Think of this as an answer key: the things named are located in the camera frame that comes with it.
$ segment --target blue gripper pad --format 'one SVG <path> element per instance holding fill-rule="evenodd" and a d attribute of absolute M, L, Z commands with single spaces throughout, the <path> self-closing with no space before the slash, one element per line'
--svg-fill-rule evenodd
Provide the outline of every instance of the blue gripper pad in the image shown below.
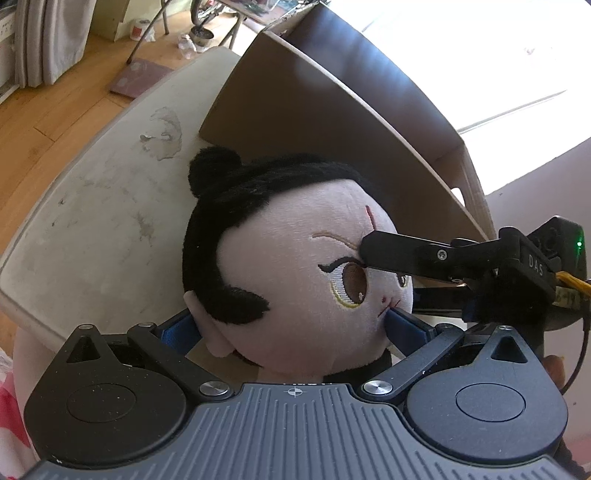
<path fill-rule="evenodd" d="M 437 335 L 434 327 L 398 308 L 386 312 L 384 326 L 388 340 L 405 356 L 420 349 Z"/>
<path fill-rule="evenodd" d="M 183 356 L 187 355 L 202 338 L 188 309 L 159 325 L 158 332 L 162 343 Z"/>

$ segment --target crosshair symbol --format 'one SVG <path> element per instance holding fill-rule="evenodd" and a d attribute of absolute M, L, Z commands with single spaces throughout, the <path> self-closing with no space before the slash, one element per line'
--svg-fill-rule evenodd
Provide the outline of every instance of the crosshair symbol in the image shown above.
<path fill-rule="evenodd" d="M 289 390 L 284 390 L 284 392 L 291 395 L 292 397 L 297 397 L 299 395 L 302 395 L 302 393 L 306 393 L 301 388 L 297 387 L 292 387 Z"/>

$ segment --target hair bun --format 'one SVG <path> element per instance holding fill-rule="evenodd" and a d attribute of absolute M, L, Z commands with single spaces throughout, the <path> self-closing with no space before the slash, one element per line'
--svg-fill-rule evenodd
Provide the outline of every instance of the hair bun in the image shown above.
<path fill-rule="evenodd" d="M 189 185 L 199 197 L 211 185 L 242 167 L 240 155 L 225 147 L 202 148 L 189 164 Z"/>

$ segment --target silver screw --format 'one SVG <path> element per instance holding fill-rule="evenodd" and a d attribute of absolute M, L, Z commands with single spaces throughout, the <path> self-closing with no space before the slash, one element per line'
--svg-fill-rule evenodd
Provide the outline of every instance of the silver screw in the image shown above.
<path fill-rule="evenodd" d="M 208 397 L 219 397 L 230 391 L 230 386 L 225 382 L 211 381 L 201 384 L 199 391 Z"/>
<path fill-rule="evenodd" d="M 393 386 L 384 380 L 370 380 L 363 384 L 363 389 L 370 395 L 386 395 L 393 390 Z"/>

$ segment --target white curtain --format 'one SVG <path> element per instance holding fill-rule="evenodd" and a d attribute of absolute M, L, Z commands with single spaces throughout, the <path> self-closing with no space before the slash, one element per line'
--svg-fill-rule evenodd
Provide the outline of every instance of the white curtain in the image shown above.
<path fill-rule="evenodd" d="M 16 73 L 21 87 L 52 85 L 82 58 L 96 0 L 18 0 Z"/>

